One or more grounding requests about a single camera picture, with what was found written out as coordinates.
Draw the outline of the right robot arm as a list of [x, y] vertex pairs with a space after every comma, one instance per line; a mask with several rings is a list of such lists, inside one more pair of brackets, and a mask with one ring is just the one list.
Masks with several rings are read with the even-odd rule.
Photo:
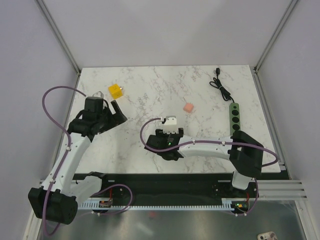
[[178, 132], [166, 132], [158, 128], [155, 134], [148, 137], [144, 148], [166, 161], [189, 157], [229, 161], [235, 168], [229, 191], [235, 197], [242, 196], [247, 191], [250, 180], [262, 174], [264, 146], [241, 130], [235, 131], [231, 136], [200, 139], [185, 135], [182, 127]]

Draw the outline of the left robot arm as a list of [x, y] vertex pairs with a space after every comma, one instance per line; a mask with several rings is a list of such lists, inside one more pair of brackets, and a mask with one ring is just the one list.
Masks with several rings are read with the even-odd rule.
[[60, 161], [54, 164], [41, 186], [31, 188], [28, 193], [37, 218], [68, 225], [76, 217], [80, 204], [94, 194], [104, 197], [109, 193], [110, 185], [99, 172], [88, 173], [78, 185], [72, 181], [94, 137], [126, 121], [116, 100], [107, 102], [95, 96], [85, 99], [84, 109], [69, 123], [67, 144]]

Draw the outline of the pink plug adapter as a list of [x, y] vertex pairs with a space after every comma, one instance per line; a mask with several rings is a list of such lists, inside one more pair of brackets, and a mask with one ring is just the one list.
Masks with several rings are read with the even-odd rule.
[[192, 103], [186, 103], [183, 107], [183, 110], [187, 113], [191, 113], [194, 109], [194, 105]]

